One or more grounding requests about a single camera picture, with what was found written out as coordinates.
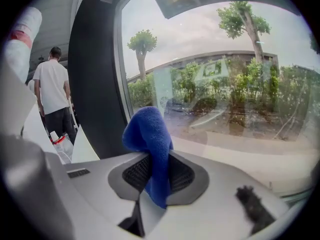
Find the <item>man's arm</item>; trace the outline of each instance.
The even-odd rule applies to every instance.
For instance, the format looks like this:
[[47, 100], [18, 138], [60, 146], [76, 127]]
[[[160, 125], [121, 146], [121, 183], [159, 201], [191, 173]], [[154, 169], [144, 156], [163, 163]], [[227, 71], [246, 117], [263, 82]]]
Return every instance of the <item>man's arm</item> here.
[[34, 79], [34, 94], [35, 94], [37, 102], [38, 102], [40, 114], [41, 114], [41, 116], [44, 117], [45, 111], [44, 111], [44, 106], [42, 105], [41, 98], [40, 98], [40, 80], [39, 79]]
[[70, 86], [69, 86], [69, 81], [64, 81], [63, 89], [64, 89], [64, 91], [65, 91], [66, 98], [69, 100], [69, 98], [70, 98]]

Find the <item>microfiber cloth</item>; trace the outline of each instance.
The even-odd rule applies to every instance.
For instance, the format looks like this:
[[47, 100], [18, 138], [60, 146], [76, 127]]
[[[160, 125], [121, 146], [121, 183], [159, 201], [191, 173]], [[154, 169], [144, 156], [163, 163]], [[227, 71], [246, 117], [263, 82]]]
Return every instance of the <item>microfiber cloth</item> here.
[[152, 175], [145, 190], [156, 205], [166, 208], [169, 150], [174, 147], [160, 111], [154, 106], [139, 109], [125, 128], [122, 142], [132, 151], [151, 154]]

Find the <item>tree trunk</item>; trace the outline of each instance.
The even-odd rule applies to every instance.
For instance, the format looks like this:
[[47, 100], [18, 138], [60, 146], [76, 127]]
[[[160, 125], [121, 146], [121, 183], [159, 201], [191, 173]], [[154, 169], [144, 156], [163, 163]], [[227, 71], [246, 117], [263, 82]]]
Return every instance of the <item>tree trunk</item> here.
[[258, 31], [256, 29], [256, 26], [254, 24], [254, 21], [248, 11], [244, 12], [244, 16], [245, 16], [245, 19], [244, 19], [245, 30], [247, 31], [247, 33], [252, 41], [256, 62], [263, 63], [264, 62], [264, 53], [262, 51], [260, 38], [258, 35]]
[[138, 61], [138, 67], [140, 71], [140, 79], [145, 80], [146, 79], [146, 68], [145, 68], [145, 57], [146, 55], [143, 55], [137, 51], [135, 51], [136, 59]]

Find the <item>sky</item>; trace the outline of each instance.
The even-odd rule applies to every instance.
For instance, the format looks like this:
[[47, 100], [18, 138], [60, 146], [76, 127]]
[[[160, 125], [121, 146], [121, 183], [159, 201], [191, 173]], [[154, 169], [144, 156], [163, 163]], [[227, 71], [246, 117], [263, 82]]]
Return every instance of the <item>sky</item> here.
[[[311, 31], [302, 16], [269, 4], [250, 4], [253, 14], [265, 18], [271, 27], [270, 34], [260, 36], [265, 53], [278, 55], [280, 66], [299, 65], [320, 72], [320, 56], [310, 48]], [[139, 74], [136, 53], [127, 43], [141, 30], [149, 29], [157, 37], [156, 48], [145, 57], [146, 70], [196, 54], [253, 51], [246, 33], [232, 39], [219, 28], [217, 9], [228, 6], [229, 2], [209, 4], [166, 19], [155, 0], [130, 0], [122, 10], [122, 48], [127, 78]]]

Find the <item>black vent grille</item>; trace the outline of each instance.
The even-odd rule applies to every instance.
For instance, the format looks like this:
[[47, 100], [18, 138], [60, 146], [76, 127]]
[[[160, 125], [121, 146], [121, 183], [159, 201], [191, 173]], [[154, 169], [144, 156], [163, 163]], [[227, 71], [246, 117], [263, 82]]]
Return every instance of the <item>black vent grille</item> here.
[[194, 170], [169, 155], [169, 182], [172, 194], [188, 187], [194, 179]]
[[70, 179], [76, 178], [76, 177], [79, 177], [79, 176], [82, 176], [82, 175], [86, 175], [86, 174], [89, 174], [89, 173], [90, 173], [90, 171], [88, 171], [87, 169], [79, 169], [79, 170], [76, 170], [76, 171], [67, 172], [67, 174], [68, 174]]
[[144, 159], [125, 169], [122, 173], [122, 178], [141, 193], [151, 177], [151, 164], [151, 156], [148, 155]]

